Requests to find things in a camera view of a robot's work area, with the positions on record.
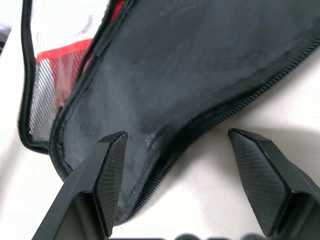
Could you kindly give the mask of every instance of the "black fabric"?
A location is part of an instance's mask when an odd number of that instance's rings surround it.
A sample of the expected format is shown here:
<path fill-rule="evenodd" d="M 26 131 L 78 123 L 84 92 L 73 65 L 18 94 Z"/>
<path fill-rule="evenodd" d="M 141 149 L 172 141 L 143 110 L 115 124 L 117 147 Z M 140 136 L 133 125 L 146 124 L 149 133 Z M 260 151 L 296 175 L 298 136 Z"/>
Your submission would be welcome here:
<path fill-rule="evenodd" d="M 136 0 L 61 124 L 76 168 L 125 130 L 116 224 L 203 130 L 288 73 L 320 37 L 320 1 Z"/>

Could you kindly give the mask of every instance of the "mesh pocket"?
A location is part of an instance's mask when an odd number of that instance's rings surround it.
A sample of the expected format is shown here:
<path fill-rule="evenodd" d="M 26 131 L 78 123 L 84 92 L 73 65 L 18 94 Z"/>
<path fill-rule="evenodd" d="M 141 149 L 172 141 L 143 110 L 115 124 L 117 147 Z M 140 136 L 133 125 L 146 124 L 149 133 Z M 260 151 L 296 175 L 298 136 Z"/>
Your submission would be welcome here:
<path fill-rule="evenodd" d="M 66 104 L 80 63 L 110 0 L 33 0 L 31 38 L 35 79 L 28 132 L 48 142 L 58 110 Z"/>
<path fill-rule="evenodd" d="M 78 67 L 90 41 L 82 42 L 82 48 L 75 45 L 43 52 L 35 64 L 35 80 L 30 108 L 29 129 L 36 141 L 49 141 L 50 131 L 59 108 L 70 96 Z"/>

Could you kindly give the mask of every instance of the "red fabric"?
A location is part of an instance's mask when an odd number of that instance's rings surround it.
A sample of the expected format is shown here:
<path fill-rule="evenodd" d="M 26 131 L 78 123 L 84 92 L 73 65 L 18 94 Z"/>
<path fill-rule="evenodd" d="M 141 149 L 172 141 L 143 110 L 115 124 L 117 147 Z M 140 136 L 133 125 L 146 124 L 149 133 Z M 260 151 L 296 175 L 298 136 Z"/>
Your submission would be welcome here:
<path fill-rule="evenodd" d="M 39 62 L 44 59 L 54 59 L 59 58 L 68 54 L 71 54 L 76 51 L 86 50 L 88 49 L 89 45 L 91 44 L 92 39 L 86 39 L 82 41 L 78 41 L 75 43 L 72 43 L 67 46 L 63 46 L 60 48 L 43 51 L 38 54 L 36 57 L 36 62 Z"/>
<path fill-rule="evenodd" d="M 78 50 L 61 57 L 50 58 L 54 81 L 55 107 L 63 107 L 70 96 L 81 60 L 86 52 Z"/>
<path fill-rule="evenodd" d="M 116 3 L 114 12 L 112 14 L 111 17 L 111 23 L 115 20 L 116 16 L 118 15 L 120 9 L 122 8 L 122 6 L 125 4 L 125 0 L 118 0 L 118 2 Z"/>

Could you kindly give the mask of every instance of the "gray mesh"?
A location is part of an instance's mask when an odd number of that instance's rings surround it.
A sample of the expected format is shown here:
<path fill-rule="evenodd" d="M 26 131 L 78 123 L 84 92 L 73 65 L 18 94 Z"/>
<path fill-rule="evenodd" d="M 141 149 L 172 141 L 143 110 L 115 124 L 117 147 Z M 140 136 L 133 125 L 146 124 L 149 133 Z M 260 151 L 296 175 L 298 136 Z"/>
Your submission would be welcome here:
<path fill-rule="evenodd" d="M 49 141 L 55 120 L 55 86 L 48 59 L 35 64 L 35 79 L 30 108 L 30 134 L 36 141 Z"/>

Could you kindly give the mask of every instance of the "black bag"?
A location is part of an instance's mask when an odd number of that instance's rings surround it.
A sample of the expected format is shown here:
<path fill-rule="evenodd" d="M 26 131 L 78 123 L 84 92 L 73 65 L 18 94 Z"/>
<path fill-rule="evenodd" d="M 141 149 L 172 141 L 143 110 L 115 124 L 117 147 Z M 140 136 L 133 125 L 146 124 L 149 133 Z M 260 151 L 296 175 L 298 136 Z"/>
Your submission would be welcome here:
<path fill-rule="evenodd" d="M 98 140 L 127 131 L 116 225 L 139 211 L 192 143 L 320 43 L 318 0 L 112 0 L 65 105 L 37 112 L 46 124 L 32 126 L 45 136 L 37 138 L 30 125 L 36 74 L 31 9 L 32 1 L 24 0 L 21 141 L 50 154 L 65 180 Z"/>

